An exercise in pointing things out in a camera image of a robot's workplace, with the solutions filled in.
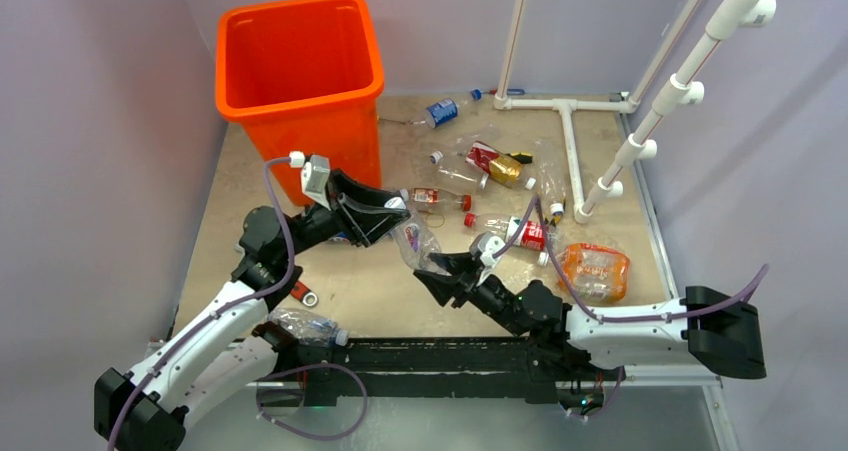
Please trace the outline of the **red cap small bottle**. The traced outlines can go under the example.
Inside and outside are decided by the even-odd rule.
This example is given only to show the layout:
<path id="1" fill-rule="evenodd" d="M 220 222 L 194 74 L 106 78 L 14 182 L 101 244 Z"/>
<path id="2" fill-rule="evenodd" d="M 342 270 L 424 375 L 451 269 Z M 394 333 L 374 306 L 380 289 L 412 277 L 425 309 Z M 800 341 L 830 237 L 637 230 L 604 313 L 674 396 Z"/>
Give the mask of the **red cap small bottle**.
<path id="1" fill-rule="evenodd" d="M 423 213 L 467 212 L 472 207 L 472 196 L 457 194 L 441 188 L 415 187 L 409 191 L 414 208 Z"/>

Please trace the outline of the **red white label bottle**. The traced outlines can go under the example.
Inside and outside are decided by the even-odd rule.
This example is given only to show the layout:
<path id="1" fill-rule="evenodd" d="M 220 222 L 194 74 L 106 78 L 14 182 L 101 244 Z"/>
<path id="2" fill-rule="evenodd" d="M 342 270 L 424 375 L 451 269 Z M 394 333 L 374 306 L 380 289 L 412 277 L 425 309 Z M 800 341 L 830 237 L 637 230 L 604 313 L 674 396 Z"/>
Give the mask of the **red white label bottle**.
<path id="1" fill-rule="evenodd" d="M 505 241 L 517 235 L 515 243 L 525 249 L 534 251 L 545 249 L 546 239 L 541 225 L 532 220 L 522 225 L 520 216 L 501 213 L 467 213 L 463 224 L 469 229 L 493 232 Z"/>

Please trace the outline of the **orange snack pouch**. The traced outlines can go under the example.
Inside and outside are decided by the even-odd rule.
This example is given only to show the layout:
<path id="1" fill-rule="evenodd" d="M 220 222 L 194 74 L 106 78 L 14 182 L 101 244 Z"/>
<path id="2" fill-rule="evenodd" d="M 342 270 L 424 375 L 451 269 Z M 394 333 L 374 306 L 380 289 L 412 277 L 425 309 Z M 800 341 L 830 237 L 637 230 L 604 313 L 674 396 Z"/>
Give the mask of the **orange snack pouch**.
<path id="1" fill-rule="evenodd" d="M 572 288 L 588 304 L 611 305 L 625 298 L 631 260 L 602 245 L 573 243 L 559 262 Z"/>

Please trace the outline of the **crushed red blue label bottle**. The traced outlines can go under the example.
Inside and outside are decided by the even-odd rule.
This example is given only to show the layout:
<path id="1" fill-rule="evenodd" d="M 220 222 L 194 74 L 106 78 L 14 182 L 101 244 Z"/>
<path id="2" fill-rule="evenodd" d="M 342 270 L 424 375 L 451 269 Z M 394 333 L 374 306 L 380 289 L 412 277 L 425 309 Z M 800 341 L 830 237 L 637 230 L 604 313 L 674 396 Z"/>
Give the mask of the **crushed red blue label bottle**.
<path id="1" fill-rule="evenodd" d="M 414 208 L 409 209 L 401 197 L 393 197 L 385 208 L 400 209 L 410 213 L 410 217 L 390 232 L 399 248 L 405 264 L 412 270 L 423 270 L 441 275 L 447 272 L 431 258 L 432 253 L 441 253 L 440 243 L 429 228 L 425 219 Z"/>

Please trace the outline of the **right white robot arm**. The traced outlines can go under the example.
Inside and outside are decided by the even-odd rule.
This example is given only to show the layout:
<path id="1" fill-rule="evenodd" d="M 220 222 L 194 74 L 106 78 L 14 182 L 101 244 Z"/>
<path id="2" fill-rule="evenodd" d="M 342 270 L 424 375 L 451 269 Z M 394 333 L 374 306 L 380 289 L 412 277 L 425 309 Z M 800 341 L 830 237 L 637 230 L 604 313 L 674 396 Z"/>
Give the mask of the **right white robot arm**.
<path id="1" fill-rule="evenodd" d="M 596 307 L 569 304 L 538 279 L 514 293 L 470 252 L 433 258 L 435 270 L 413 274 L 439 305 L 474 306 L 573 377 L 596 369 L 694 363 L 733 379 L 767 375 L 759 312 L 750 302 L 767 265 L 733 296 L 689 286 L 684 297 L 665 302 Z"/>

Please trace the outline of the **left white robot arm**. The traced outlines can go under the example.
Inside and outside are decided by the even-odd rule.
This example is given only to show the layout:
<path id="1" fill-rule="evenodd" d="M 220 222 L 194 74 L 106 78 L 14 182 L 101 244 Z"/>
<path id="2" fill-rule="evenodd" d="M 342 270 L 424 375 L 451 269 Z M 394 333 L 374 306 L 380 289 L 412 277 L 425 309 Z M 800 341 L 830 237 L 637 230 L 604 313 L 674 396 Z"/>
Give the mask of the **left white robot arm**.
<path id="1" fill-rule="evenodd" d="M 156 352 L 94 387 L 94 429 L 110 450 L 175 450 L 212 408 L 244 385 L 297 370 L 302 340 L 273 321 L 303 272 L 297 254 L 345 235 L 368 247 L 406 221 L 404 191 L 354 181 L 340 170 L 301 170 L 318 201 L 291 217 L 260 206 L 244 219 L 243 256 L 212 301 Z"/>

